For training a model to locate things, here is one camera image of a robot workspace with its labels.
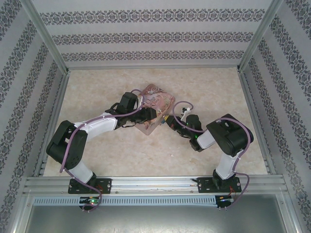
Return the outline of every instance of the beige marble floor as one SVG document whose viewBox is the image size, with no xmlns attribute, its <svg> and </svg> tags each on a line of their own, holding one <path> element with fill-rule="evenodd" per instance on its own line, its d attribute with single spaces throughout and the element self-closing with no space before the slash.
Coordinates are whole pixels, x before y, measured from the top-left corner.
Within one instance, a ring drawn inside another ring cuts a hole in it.
<svg viewBox="0 0 311 233">
<path fill-rule="evenodd" d="M 176 101 L 192 102 L 192 113 L 199 115 L 203 127 L 230 113 L 255 134 L 235 68 L 73 71 L 58 123 L 96 117 L 118 102 L 125 91 L 143 90 L 150 83 L 175 96 Z M 149 136 L 135 127 L 104 133 L 87 143 L 82 159 L 98 176 L 179 176 L 211 175 L 220 155 L 216 144 L 195 152 L 188 139 L 164 124 Z M 59 168 L 48 158 L 44 176 L 66 175 L 60 174 Z M 256 137 L 237 171 L 267 173 Z"/>
</svg>

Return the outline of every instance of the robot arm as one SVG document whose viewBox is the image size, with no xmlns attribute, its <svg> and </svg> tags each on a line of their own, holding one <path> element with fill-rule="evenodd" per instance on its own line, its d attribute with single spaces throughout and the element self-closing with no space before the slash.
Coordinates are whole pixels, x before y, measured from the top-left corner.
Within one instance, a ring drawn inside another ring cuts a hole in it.
<svg viewBox="0 0 311 233">
<path fill-rule="evenodd" d="M 136 113 L 130 114 L 134 111 L 135 106 L 138 108 L 140 105 L 141 100 L 138 100 L 135 94 L 126 92 L 120 103 L 112 105 L 110 109 L 96 117 L 97 120 L 77 123 L 63 121 L 47 147 L 47 154 L 62 164 L 72 133 L 84 124 L 71 141 L 65 169 L 82 182 L 94 186 L 96 175 L 81 161 L 86 142 L 102 133 L 123 127 L 128 121 L 141 124 L 156 117 L 156 111 L 152 108 L 141 108 Z"/>
<path fill-rule="evenodd" d="M 173 116 L 166 118 L 166 123 L 182 137 L 190 139 L 190 144 L 195 151 L 201 152 L 217 143 L 223 151 L 220 162 L 213 172 L 213 183 L 218 190 L 227 189 L 235 177 L 234 166 L 239 155 L 245 150 L 248 138 L 245 130 L 232 121 L 237 121 L 232 115 L 226 114 L 220 119 L 207 125 L 207 130 L 202 133 L 194 132 L 180 125 Z M 188 115 L 186 122 L 181 121 L 185 126 L 201 131 L 201 122 L 197 115 Z M 252 132 L 246 128 L 250 135 L 250 143 L 254 141 Z"/>
</svg>

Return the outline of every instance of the purple cable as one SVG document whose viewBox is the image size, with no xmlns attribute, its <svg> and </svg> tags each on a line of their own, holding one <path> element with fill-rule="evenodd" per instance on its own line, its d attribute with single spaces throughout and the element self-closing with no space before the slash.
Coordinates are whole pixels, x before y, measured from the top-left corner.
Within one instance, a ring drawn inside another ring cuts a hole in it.
<svg viewBox="0 0 311 233">
<path fill-rule="evenodd" d="M 231 119 L 231 118 L 222 117 L 222 118 L 219 118 L 219 119 L 217 119 L 217 120 L 215 120 L 215 121 L 217 122 L 217 121 L 219 121 L 219 120 L 228 120 L 228 121 L 231 121 L 231 122 L 234 122 L 234 123 L 238 124 L 239 126 L 242 127 L 242 129 L 244 129 L 244 131 L 245 131 L 245 133 L 246 133 L 246 135 L 247 135 L 247 145 L 246 145 L 245 149 L 242 151 L 242 153 L 239 154 L 239 156 L 238 156 L 238 158 L 236 159 L 235 163 L 233 164 L 233 168 L 232 168 L 232 170 L 233 170 L 233 172 L 234 172 L 235 174 L 246 176 L 246 177 L 247 177 L 247 182 L 246 182 L 246 185 L 245 185 L 244 189 L 242 190 L 242 192 L 241 192 L 240 195 L 238 196 L 238 198 L 237 198 L 231 205 L 229 205 L 227 208 L 225 208 L 225 209 L 229 209 L 229 208 L 231 208 L 231 206 L 233 206 L 236 202 L 238 202 L 238 200 L 241 198 L 241 196 L 242 196 L 243 193 L 246 191 L 246 189 L 247 189 L 247 187 L 248 187 L 248 185 L 249 185 L 249 180 L 250 180 L 249 175 L 247 175 L 247 174 L 245 174 L 245 173 L 236 172 L 236 171 L 235 171 L 235 168 L 236 168 L 236 166 L 237 166 L 237 164 L 238 164 L 240 158 L 242 157 L 242 155 L 245 154 L 245 152 L 246 152 L 247 149 L 249 148 L 249 145 L 251 144 L 251 135 L 249 134 L 247 128 L 246 128 L 242 123 L 240 123 L 240 122 L 237 121 L 237 120 L 234 120 L 234 119 Z"/>
<path fill-rule="evenodd" d="M 197 133 L 204 133 L 205 130 L 195 130 L 195 129 L 192 129 L 192 128 L 188 127 L 188 126 L 185 126 L 183 123 L 181 123 L 181 122 L 177 119 L 176 114 L 175 114 L 175 107 L 176 107 L 178 104 L 180 104 L 180 103 L 187 103 L 187 104 L 190 104 L 190 105 L 191 105 L 190 110 L 193 109 L 193 104 L 190 103 L 190 102 L 188 102 L 188 101 L 179 101 L 179 102 L 177 102 L 177 103 L 174 105 L 174 107 L 173 107 L 173 116 L 174 116 L 175 120 L 177 121 L 177 123 L 180 124 L 182 127 L 188 129 L 188 130 L 191 130 L 191 131 L 194 131 L 194 132 L 197 132 Z"/>
<path fill-rule="evenodd" d="M 70 171 L 68 171 L 67 169 L 65 169 L 65 172 L 67 172 L 72 178 L 74 178 L 77 182 L 79 182 L 80 184 L 84 185 L 85 187 L 88 187 L 90 189 L 93 189 L 94 191 L 98 192 L 99 194 L 99 199 L 98 199 L 98 203 L 97 205 L 92 205 L 92 204 L 85 204 L 84 206 L 82 206 L 82 211 L 86 211 L 84 210 L 84 208 L 86 206 L 92 206 L 93 208 L 90 209 L 90 210 L 87 210 L 87 212 L 91 212 L 93 210 L 95 210 L 98 206 L 100 206 L 100 204 L 102 203 L 102 193 L 97 189 L 97 188 L 94 188 L 86 183 L 84 183 L 83 181 L 79 180 L 78 178 L 76 178 Z"/>
<path fill-rule="evenodd" d="M 66 160 L 67 160 L 67 157 L 68 157 L 68 152 L 69 152 L 69 149 L 70 149 L 70 146 L 71 146 L 71 142 L 73 140 L 73 137 L 75 136 L 75 134 L 79 131 L 79 129 L 81 129 L 83 126 L 93 122 L 93 121 L 96 121 L 96 120 L 100 120 L 100 119 L 103 119 L 103 118 L 114 118 L 114 117 L 126 117 L 126 116 L 129 116 L 129 115 L 132 115 L 132 114 L 135 114 L 136 112 L 138 112 L 142 106 L 143 106 L 143 103 L 145 102 L 145 96 L 143 95 L 142 91 L 138 90 L 138 89 L 134 89 L 131 91 L 131 93 L 133 93 L 134 91 L 139 91 L 142 95 L 142 102 L 141 102 L 141 105 L 139 107 L 137 107 L 137 109 L 131 113 L 127 113 L 127 114 L 123 114 L 123 115 L 108 115 L 108 116 L 98 116 L 96 118 L 93 118 L 93 119 L 90 119 L 88 121 L 86 121 L 85 123 L 81 124 L 80 126 L 78 126 L 71 134 L 70 136 L 70 139 L 68 141 L 68 144 L 67 144 L 67 147 L 66 147 L 66 151 L 65 151 L 65 155 L 64 155 L 64 158 L 63 158 L 63 162 L 62 162 L 62 165 L 60 167 L 60 173 L 63 172 L 63 170 L 65 169 L 65 163 L 66 163 Z M 93 206 L 92 204 L 85 204 L 83 207 L 82 207 L 82 210 L 84 211 L 84 208 L 86 206 L 92 206 L 93 208 L 91 210 L 88 210 L 88 212 L 91 212 L 93 210 L 95 210 L 101 203 L 102 201 L 102 193 L 97 189 L 97 188 L 94 188 L 86 183 L 84 183 L 83 181 L 79 180 L 78 178 L 74 177 L 74 175 L 69 172 L 67 169 L 65 169 L 65 171 L 72 177 L 74 178 L 77 182 L 79 182 L 80 184 L 84 185 L 85 187 L 88 187 L 92 190 L 95 190 L 96 192 L 99 193 L 99 201 L 98 201 L 98 204 L 96 206 Z"/>
<path fill-rule="evenodd" d="M 134 92 L 134 91 L 139 91 L 141 94 L 142 94 L 142 91 L 138 90 L 138 89 L 134 89 L 132 90 L 131 92 Z M 142 106 L 143 106 L 143 103 L 145 101 L 145 96 L 142 95 L 142 102 L 141 102 L 141 105 L 140 107 L 137 107 L 137 109 L 131 113 L 127 113 L 127 114 L 123 114 L 123 115 L 108 115 L 108 116 L 98 116 L 96 118 L 93 118 L 93 119 L 90 119 L 88 121 L 86 121 L 85 123 L 81 124 L 80 126 L 78 126 L 71 134 L 70 136 L 70 139 L 68 141 L 68 144 L 67 144 L 67 147 L 66 147 L 66 151 L 65 151 L 65 155 L 64 155 L 64 158 L 63 158 L 63 162 L 62 162 L 62 165 L 60 167 L 60 170 L 59 172 L 62 173 L 64 168 L 65 168 L 65 163 L 66 163 L 66 160 L 67 160 L 67 157 L 68 157 L 68 153 L 69 153 L 69 149 L 70 149 L 70 146 L 71 146 L 71 143 L 72 143 L 72 140 L 73 140 L 73 137 L 75 136 L 75 134 L 79 131 L 79 129 L 81 129 L 83 126 L 87 125 L 88 123 L 91 123 L 93 121 L 96 121 L 96 120 L 100 120 L 100 119 L 103 119 L 103 118 L 114 118 L 114 117 L 127 117 L 129 115 L 132 115 L 132 114 L 135 114 L 136 112 L 138 112 Z"/>
</svg>

